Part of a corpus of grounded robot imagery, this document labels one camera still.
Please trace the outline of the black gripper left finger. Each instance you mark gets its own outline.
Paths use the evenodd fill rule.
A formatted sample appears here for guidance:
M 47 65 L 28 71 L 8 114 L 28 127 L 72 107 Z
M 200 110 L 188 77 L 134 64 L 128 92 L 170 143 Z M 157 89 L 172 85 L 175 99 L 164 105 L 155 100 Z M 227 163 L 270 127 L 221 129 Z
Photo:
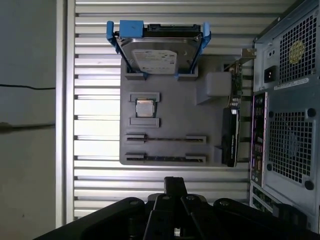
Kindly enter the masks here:
M 40 240 L 171 240 L 175 179 L 165 177 L 162 194 L 148 202 L 127 197 L 38 237 Z

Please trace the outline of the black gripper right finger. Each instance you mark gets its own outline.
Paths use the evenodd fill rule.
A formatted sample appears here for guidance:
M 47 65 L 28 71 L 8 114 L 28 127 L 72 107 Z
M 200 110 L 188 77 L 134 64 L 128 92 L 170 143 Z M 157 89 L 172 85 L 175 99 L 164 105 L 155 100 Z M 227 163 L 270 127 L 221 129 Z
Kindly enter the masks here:
M 175 187 L 201 240 L 318 240 L 320 235 L 232 199 L 209 205 L 189 195 L 182 177 Z

